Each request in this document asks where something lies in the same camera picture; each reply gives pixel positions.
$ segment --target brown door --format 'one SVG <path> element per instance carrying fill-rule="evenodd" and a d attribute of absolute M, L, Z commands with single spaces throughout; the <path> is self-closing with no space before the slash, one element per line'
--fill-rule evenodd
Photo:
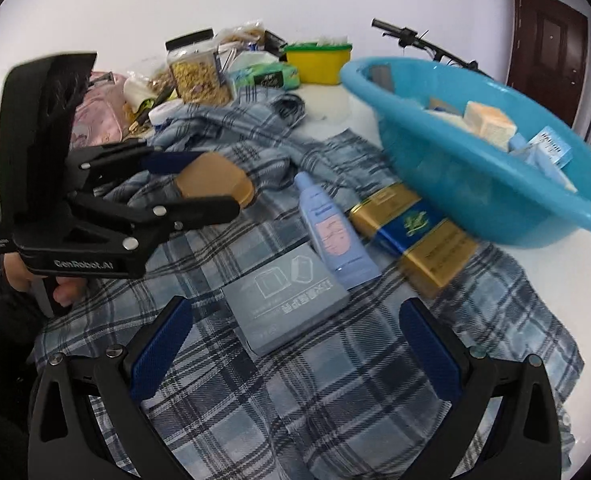
<path fill-rule="evenodd" d="M 588 36 L 587 17 L 559 0 L 515 0 L 509 86 L 572 126 L 584 83 Z"/>

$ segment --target pink bag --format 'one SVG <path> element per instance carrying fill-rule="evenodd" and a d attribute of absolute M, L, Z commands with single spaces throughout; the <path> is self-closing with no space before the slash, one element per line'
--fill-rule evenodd
<path fill-rule="evenodd" d="M 126 77 L 94 72 L 83 103 L 75 111 L 70 149 L 120 142 L 129 124 L 124 112 Z"/>

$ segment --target yellow plastic box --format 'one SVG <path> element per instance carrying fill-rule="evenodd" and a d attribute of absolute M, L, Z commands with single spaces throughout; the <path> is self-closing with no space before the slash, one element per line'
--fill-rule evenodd
<path fill-rule="evenodd" d="M 339 85 L 339 71 L 351 60 L 350 43 L 321 45 L 294 43 L 285 46 L 286 60 L 300 73 L 302 83 Z"/>

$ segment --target blue plastic basin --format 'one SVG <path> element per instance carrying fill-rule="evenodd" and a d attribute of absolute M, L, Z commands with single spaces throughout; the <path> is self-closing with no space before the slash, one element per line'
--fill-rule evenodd
<path fill-rule="evenodd" d="M 395 94 L 368 78 L 369 67 L 381 64 L 391 67 Z M 530 98 L 469 70 L 402 57 L 349 62 L 341 79 L 377 112 L 384 151 L 402 182 L 469 233 L 500 244 L 543 247 L 578 227 L 591 231 L 591 150 Z M 405 101 L 426 107 L 430 97 L 463 113 L 469 101 L 501 108 L 526 139 L 552 127 L 573 149 L 564 172 L 578 192 Z"/>

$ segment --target plaid fabric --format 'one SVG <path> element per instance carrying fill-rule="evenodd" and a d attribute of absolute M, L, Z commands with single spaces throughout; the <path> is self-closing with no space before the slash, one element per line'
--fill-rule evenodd
<path fill-rule="evenodd" d="M 280 113 L 285 104 L 288 112 Z M 350 131 L 326 142 L 302 138 L 290 128 L 302 114 L 294 96 L 185 107 L 151 142 L 166 150 L 222 153 L 252 179 L 254 201 L 231 224 L 160 246 L 144 278 L 96 282 L 37 341 L 40 366 L 56 351 L 95 356 L 115 342 L 126 344 L 174 295 L 191 298 L 193 330 L 142 408 L 196 479 L 398 478 L 449 409 L 435 397 L 399 329 L 400 303 L 415 292 L 392 258 L 372 244 L 368 250 L 383 276 L 352 290 L 349 306 L 316 329 L 259 359 L 234 333 L 221 286 L 307 240 L 293 185 L 298 169 L 314 175 L 345 210 L 396 181 L 383 154 Z M 107 197 L 144 206 L 179 192 L 170 177 L 140 173 Z M 429 307 L 465 344 L 475 341 L 500 358 L 543 357 L 560 403 L 568 465 L 573 436 L 561 403 L 578 381 L 582 358 L 515 260 L 484 244 Z M 133 471 L 101 401 L 94 407 L 117 463 Z M 475 462 L 494 409 L 459 471 Z"/>

